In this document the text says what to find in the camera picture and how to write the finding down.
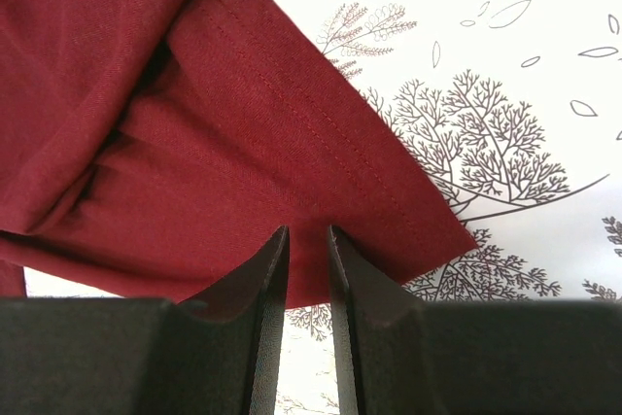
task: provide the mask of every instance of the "red fabric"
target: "red fabric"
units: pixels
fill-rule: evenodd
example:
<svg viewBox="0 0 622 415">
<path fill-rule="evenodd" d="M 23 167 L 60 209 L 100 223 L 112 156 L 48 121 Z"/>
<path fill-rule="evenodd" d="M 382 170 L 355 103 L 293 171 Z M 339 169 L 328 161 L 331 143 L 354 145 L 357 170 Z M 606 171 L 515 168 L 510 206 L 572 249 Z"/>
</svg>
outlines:
<svg viewBox="0 0 622 415">
<path fill-rule="evenodd" d="M 179 301 L 289 225 L 293 307 L 328 224 L 401 282 L 475 247 L 271 0 L 2 2 L 1 260 Z"/>
</svg>

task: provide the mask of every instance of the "fern illustration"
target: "fern illustration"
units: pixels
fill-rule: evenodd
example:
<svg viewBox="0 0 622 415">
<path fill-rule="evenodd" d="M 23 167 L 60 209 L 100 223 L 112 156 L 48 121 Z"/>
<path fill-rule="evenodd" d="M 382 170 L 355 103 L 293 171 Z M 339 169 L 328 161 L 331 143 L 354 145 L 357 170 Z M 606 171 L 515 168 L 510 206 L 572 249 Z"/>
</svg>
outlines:
<svg viewBox="0 0 622 415">
<path fill-rule="evenodd" d="M 324 56 L 349 80 L 359 75 L 363 69 L 356 58 L 343 57 L 373 57 L 392 52 L 392 48 L 373 46 L 365 40 L 384 42 L 396 34 L 414 28 L 417 22 L 401 20 L 404 15 L 405 9 L 396 4 L 384 6 L 372 14 L 358 2 L 343 4 L 324 23 L 316 42 L 323 46 Z"/>
<path fill-rule="evenodd" d="M 305 306 L 288 310 L 286 316 L 297 328 L 308 329 L 311 337 L 317 341 L 326 340 L 332 331 L 330 305 Z"/>
<path fill-rule="evenodd" d="M 613 245 L 622 246 L 622 222 L 617 221 L 614 217 L 610 217 L 603 218 L 603 223 L 605 224 L 606 233 L 609 234 L 607 236 L 607 240 Z M 613 252 L 618 257 L 622 258 L 622 248 L 614 248 Z M 593 300 L 622 303 L 622 294 L 619 294 L 614 290 L 603 286 L 602 284 L 585 279 L 583 282 L 583 288 L 588 294 L 592 295 Z"/>
<path fill-rule="evenodd" d="M 528 300 L 526 292 L 537 296 L 558 296 L 562 287 L 549 282 L 546 271 L 526 270 L 526 261 L 503 255 L 490 244 L 489 229 L 473 233 L 479 248 L 436 270 L 419 276 L 404 286 L 420 298 L 432 300 Z"/>
<path fill-rule="evenodd" d="M 363 93 L 418 160 L 454 213 L 486 200 L 490 212 L 463 222 L 500 216 L 563 199 L 571 191 L 564 167 L 541 149 L 544 129 L 526 102 L 513 103 L 502 84 L 466 70 L 447 90 L 406 82 L 392 102 L 370 88 Z"/>
</svg>

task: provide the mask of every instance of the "seam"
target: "seam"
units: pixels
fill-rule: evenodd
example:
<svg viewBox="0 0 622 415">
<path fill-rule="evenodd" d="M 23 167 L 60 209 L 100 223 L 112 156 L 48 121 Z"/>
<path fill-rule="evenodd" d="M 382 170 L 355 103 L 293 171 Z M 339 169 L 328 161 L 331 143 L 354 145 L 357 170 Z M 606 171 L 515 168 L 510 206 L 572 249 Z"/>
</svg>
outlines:
<svg viewBox="0 0 622 415">
<path fill-rule="evenodd" d="M 257 44 L 263 51 L 264 55 L 270 60 L 270 63 L 278 70 L 281 72 L 281 74 L 286 78 L 286 80 L 295 87 L 295 89 L 297 89 L 298 91 L 300 91 L 306 98 L 307 100 L 312 104 L 313 108 L 316 111 L 319 111 L 324 118 L 330 123 L 330 125 L 337 130 L 337 132 L 339 133 L 339 135 L 348 143 L 349 147 L 355 152 L 355 154 L 357 155 L 358 159 L 360 161 L 362 161 L 364 163 L 364 165 L 367 166 L 367 168 L 371 171 L 373 177 L 376 179 L 376 181 L 378 182 L 378 184 L 382 187 L 384 193 L 389 196 L 389 198 L 391 199 L 391 201 L 393 202 L 394 206 L 396 207 L 397 211 L 400 213 L 400 215 L 402 216 L 402 218 L 404 219 L 404 221 L 406 222 L 406 224 L 408 225 L 408 228 L 410 230 L 410 232 L 413 234 L 413 236 L 415 237 L 417 244 L 419 244 L 419 246 L 422 248 L 424 254 L 428 254 L 429 251 L 426 248 L 425 244 L 422 243 L 421 241 L 421 237 L 418 235 L 418 232 L 416 231 L 416 229 L 414 228 L 414 225 L 408 220 L 408 217 L 406 216 L 406 214 L 404 213 L 404 211 L 401 209 L 401 207 L 399 206 L 399 203 L 397 203 L 396 198 L 393 196 L 393 194 L 391 193 L 391 191 L 389 190 L 389 188 L 387 187 L 387 185 L 382 181 L 382 179 L 380 178 L 380 176 L 378 175 L 378 173 L 376 172 L 376 170 L 374 169 L 374 167 L 369 163 L 369 161 L 367 160 L 366 157 L 364 157 L 364 155 L 361 153 L 361 151 L 356 147 L 356 145 L 347 137 L 347 135 L 345 135 L 343 133 L 343 131 L 341 130 L 341 128 L 339 128 L 339 126 L 336 124 L 336 122 L 330 118 L 329 115 L 327 115 L 326 112 L 324 112 L 323 109 L 321 109 L 318 105 L 317 102 L 308 95 L 308 93 L 306 91 L 304 91 L 304 89 L 302 89 L 302 87 L 300 85 L 298 85 L 297 83 L 295 83 L 287 73 L 285 73 L 285 71 L 282 69 L 282 67 L 279 66 L 278 62 L 274 59 L 274 57 L 272 56 L 272 54 L 266 49 L 266 47 L 257 40 L 256 36 L 246 27 L 246 25 L 241 21 L 241 19 L 235 14 L 235 12 L 233 12 L 228 5 L 225 4 L 225 2 L 223 0 L 217 0 L 224 8 L 225 10 L 236 20 L 236 22 L 242 27 L 242 29 L 244 29 L 244 31 L 247 33 L 247 35 L 253 40 L 253 42 L 255 44 Z"/>
<path fill-rule="evenodd" d="M 321 143 L 322 145 L 325 147 L 325 149 L 328 151 L 328 153 L 335 159 L 335 161 L 339 164 L 339 167 L 341 167 L 341 169 L 348 175 L 348 177 L 350 178 L 350 180 L 352 180 L 352 182 L 354 183 L 354 185 L 357 187 L 357 189 L 361 192 L 361 194 L 363 195 L 363 199 L 367 199 L 367 195 L 365 193 L 365 190 L 363 189 L 363 187 L 361 187 L 361 185 L 359 184 L 359 182 L 357 181 L 357 179 L 354 177 L 354 175 L 352 174 L 352 172 L 350 170 L 348 170 L 348 168 L 346 167 L 346 165 L 343 163 L 343 161 L 330 149 L 330 146 L 327 144 L 327 142 L 322 138 L 322 136 L 320 136 L 320 134 L 318 134 L 309 124 L 308 121 L 306 121 L 306 119 L 304 119 L 300 113 L 294 108 L 294 106 L 292 106 L 292 104 L 290 104 L 288 102 L 288 100 L 285 98 L 285 96 L 283 96 L 283 94 L 281 92 L 279 92 L 277 89 L 275 89 L 275 87 L 269 82 L 269 80 L 267 78 L 265 78 L 263 76 L 263 74 L 257 69 L 257 67 L 255 67 L 255 65 L 253 65 L 253 61 L 249 59 L 249 57 L 244 54 L 239 48 L 236 47 L 236 43 L 235 41 L 233 41 L 233 39 L 231 38 L 230 35 L 228 35 L 223 28 L 217 24 L 214 19 L 212 17 L 210 17 L 210 15 L 204 10 L 201 9 L 203 11 L 203 13 L 205 14 L 205 16 L 207 17 L 207 19 L 214 24 L 214 26 L 216 26 L 218 28 L 218 30 L 221 32 L 221 34 L 223 36 L 225 36 L 227 38 L 227 41 L 235 48 L 236 53 L 242 57 L 245 61 L 247 61 L 247 63 L 249 64 L 249 66 L 253 69 L 253 71 L 261 78 L 261 80 L 263 81 L 263 83 L 268 87 L 268 89 L 270 89 L 274 94 L 276 94 L 276 96 L 280 99 L 280 101 L 285 104 L 288 109 L 290 109 L 290 111 L 300 120 L 300 121 L 304 121 L 304 124 L 306 125 L 307 129 L 313 134 L 313 136 L 315 136 Z M 384 230 L 388 230 L 389 227 L 387 225 L 387 220 L 384 216 L 381 215 L 381 213 L 377 213 L 379 218 L 382 220 L 382 227 Z"/>
</svg>

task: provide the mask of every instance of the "branch drawing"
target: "branch drawing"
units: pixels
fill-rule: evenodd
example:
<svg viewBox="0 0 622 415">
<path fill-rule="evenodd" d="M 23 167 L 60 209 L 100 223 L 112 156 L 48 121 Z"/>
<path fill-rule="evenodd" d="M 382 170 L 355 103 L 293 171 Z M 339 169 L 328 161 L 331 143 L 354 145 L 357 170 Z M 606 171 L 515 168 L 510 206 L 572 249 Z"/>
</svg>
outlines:
<svg viewBox="0 0 622 415">
<path fill-rule="evenodd" d="M 396 4 L 389 4 L 369 14 L 367 7 L 358 2 L 341 5 L 329 18 L 316 39 L 322 45 L 322 53 L 347 79 L 351 79 L 363 70 L 356 58 L 378 56 L 392 52 L 392 48 L 371 46 L 365 39 L 384 42 L 396 34 L 403 33 L 417 25 L 416 21 L 401 20 L 405 9 Z"/>
<path fill-rule="evenodd" d="M 391 103 L 363 97 L 419 161 L 463 222 L 533 209 L 596 185 L 570 190 L 565 168 L 542 150 L 544 129 L 526 102 L 470 70 L 447 90 L 405 83 Z M 476 204 L 488 212 L 467 213 Z"/>
<path fill-rule="evenodd" d="M 622 247 L 622 222 L 616 220 L 614 217 L 610 217 L 603 218 L 603 223 L 605 224 L 606 233 L 609 234 L 606 239 L 613 245 L 620 245 Z M 619 258 L 622 258 L 622 248 L 614 248 L 613 253 Z M 585 279 L 583 288 L 588 294 L 592 295 L 593 300 L 622 303 L 622 294 L 596 282 Z"/>
<path fill-rule="evenodd" d="M 306 410 L 306 407 L 300 400 L 285 396 L 280 392 L 276 395 L 276 406 L 283 409 L 284 415 L 294 415 L 294 411 L 298 409 Z"/>
<path fill-rule="evenodd" d="M 322 393 L 322 398 L 326 402 L 327 408 L 339 408 L 339 401 L 326 393 Z"/>
<path fill-rule="evenodd" d="M 426 301 L 529 300 L 526 292 L 540 297 L 559 296 L 562 287 L 550 282 L 544 269 L 526 269 L 524 259 L 503 255 L 500 247 L 491 244 L 489 229 L 477 229 L 473 236 L 479 245 L 477 250 L 404 287 Z"/>
<path fill-rule="evenodd" d="M 311 337 L 317 341 L 326 340 L 332 331 L 332 318 L 328 304 L 288 310 L 286 316 L 297 328 L 308 329 Z"/>
</svg>

